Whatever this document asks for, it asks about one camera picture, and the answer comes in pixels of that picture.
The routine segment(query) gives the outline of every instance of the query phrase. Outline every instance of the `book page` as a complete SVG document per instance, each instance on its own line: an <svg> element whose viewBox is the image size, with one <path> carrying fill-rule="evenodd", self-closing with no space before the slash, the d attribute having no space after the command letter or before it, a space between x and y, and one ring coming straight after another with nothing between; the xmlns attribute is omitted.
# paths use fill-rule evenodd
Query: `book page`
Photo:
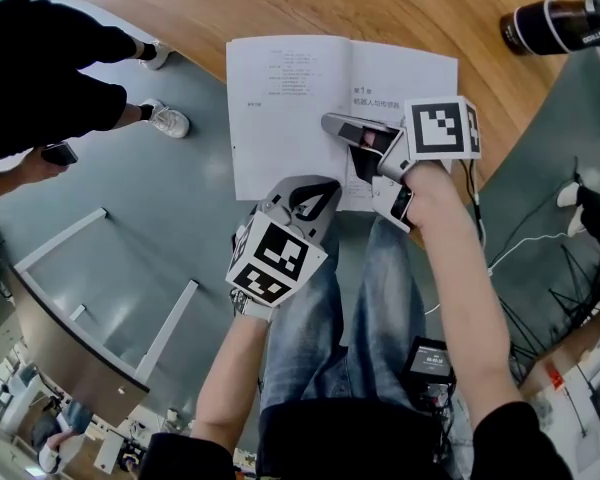
<svg viewBox="0 0 600 480"><path fill-rule="evenodd" d="M345 183L347 150L322 130L350 112L351 43L333 36L271 36L227 44L227 93L236 199L264 198L283 178Z"/></svg>
<svg viewBox="0 0 600 480"><path fill-rule="evenodd" d="M458 60L411 48L352 41L351 115L399 126L404 100L455 96ZM371 211L371 185L360 180L349 154L343 209Z"/></svg>

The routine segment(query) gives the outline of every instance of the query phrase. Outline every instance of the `floor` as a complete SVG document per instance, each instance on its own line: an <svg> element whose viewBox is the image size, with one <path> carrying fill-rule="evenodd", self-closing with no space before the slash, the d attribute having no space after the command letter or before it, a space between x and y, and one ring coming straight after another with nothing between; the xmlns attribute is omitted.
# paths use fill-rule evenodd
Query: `floor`
<svg viewBox="0 0 600 480"><path fill-rule="evenodd" d="M92 6L56 1L148 39ZM159 413L175 407L191 416L232 320L224 282L229 238L251 206L234 197L226 88L178 55L158 72L133 61L97 65L86 72L124 85L131 102L157 97L183 111L195 123L195 134L186 140L169 139L140 123L72 140L79 163L60 178L2 198L0 229L17 261L96 208L109 211L109 220L54 252L32 274L63 309L85 304L87 312L79 325L132 364L146 351L187 280L197 280L200 290L149 379L151 393L145 402ZM53 118L52 105L49 117ZM600 190L600 62L595 52L570 58L537 118L482 192L487 258L496 254L529 210L570 176L574 156L585 181ZM551 201L510 245L525 236L564 231L569 219L570 213L559 211ZM338 279L347 323L372 220L370 215L337 217L342 244ZM547 289L573 291L560 243L568 245L585 270L594 268L600 251L583 234L525 243L493 277L498 293L547 345L552 327L563 324ZM432 308L437 299L426 256L416 245L410 252L425 306ZM429 336L441 338L439 312L427 318ZM517 331L512 333L519 341ZM240 445L256 449L257 402Z"/></svg>

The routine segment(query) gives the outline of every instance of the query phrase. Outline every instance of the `jeans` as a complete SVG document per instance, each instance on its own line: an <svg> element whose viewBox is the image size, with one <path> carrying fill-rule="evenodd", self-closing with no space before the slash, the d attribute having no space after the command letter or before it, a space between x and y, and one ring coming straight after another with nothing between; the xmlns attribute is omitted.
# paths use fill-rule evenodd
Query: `jeans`
<svg viewBox="0 0 600 480"><path fill-rule="evenodd" d="M93 413L84 405L75 400L71 400L69 406L62 411L67 425L69 425L77 434L84 434L87 431Z"/></svg>
<svg viewBox="0 0 600 480"><path fill-rule="evenodd" d="M409 268L406 233L376 219L348 347L336 279L338 239L329 257L273 320L261 410L293 400L366 398L412 409L399 376L413 340L425 335L424 308Z"/></svg>

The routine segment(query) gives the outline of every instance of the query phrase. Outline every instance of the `strap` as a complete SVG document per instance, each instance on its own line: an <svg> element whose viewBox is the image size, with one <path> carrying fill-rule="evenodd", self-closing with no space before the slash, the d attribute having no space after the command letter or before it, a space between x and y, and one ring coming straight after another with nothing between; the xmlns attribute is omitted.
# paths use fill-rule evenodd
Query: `strap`
<svg viewBox="0 0 600 480"><path fill-rule="evenodd" d="M277 308L270 308L262 304L258 304L254 300L247 300L247 303L242 308L242 314L246 316L255 316L256 318L262 318L267 322L271 322L275 315Z"/></svg>

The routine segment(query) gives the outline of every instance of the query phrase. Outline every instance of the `desk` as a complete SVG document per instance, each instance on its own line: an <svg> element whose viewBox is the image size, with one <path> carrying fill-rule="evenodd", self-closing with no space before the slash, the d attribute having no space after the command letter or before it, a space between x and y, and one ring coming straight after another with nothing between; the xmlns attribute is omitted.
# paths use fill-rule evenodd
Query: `desk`
<svg viewBox="0 0 600 480"><path fill-rule="evenodd" d="M537 0L87 1L160 38L222 81L225 43L248 36L333 34L457 57L459 92L480 113L480 186L515 146L566 60L517 57L500 37L500 17ZM461 169L454 175L464 186Z"/></svg>

